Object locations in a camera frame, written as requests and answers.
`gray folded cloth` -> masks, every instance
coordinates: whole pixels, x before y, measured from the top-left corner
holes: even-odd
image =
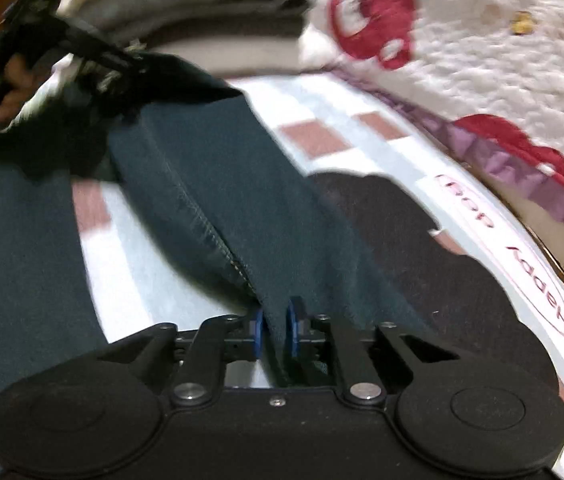
[[[207,36],[226,21],[233,24],[232,34],[287,37],[290,30],[299,36],[307,7],[306,0],[91,0],[77,17],[122,44],[173,23],[189,35],[196,30]]]
[[[175,54],[213,75],[290,74],[301,71],[297,16],[258,13],[189,19],[150,34],[143,41],[162,54]]]

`dark green fabric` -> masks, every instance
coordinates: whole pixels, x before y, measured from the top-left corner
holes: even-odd
[[[355,230],[287,160],[236,89],[170,56],[125,96],[71,85],[0,137],[0,390],[104,343],[70,176],[107,150],[165,255],[265,310],[281,354],[290,296],[358,326],[424,324]]]

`metal screw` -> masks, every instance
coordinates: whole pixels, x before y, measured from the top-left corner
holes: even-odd
[[[197,383],[182,383],[173,389],[173,393],[180,399],[195,400],[206,394],[206,388]]]
[[[382,388],[373,383],[358,383],[351,386],[350,392],[358,399],[370,400],[378,397],[382,393]]]
[[[268,403],[274,408],[281,408],[286,404],[286,399],[284,397],[271,397]]]

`black cloth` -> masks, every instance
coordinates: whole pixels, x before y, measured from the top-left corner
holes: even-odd
[[[0,390],[106,343],[86,284],[68,139],[53,122],[50,135],[0,139]]]
[[[524,368],[557,391],[546,349],[518,321],[498,281],[474,258],[444,249],[429,234],[439,226],[405,190],[377,175],[316,173],[311,180],[344,212],[387,276],[443,339]]]

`bedspread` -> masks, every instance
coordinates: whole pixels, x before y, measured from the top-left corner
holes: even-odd
[[[421,110],[445,149],[564,222],[564,0],[310,2],[301,66]]]

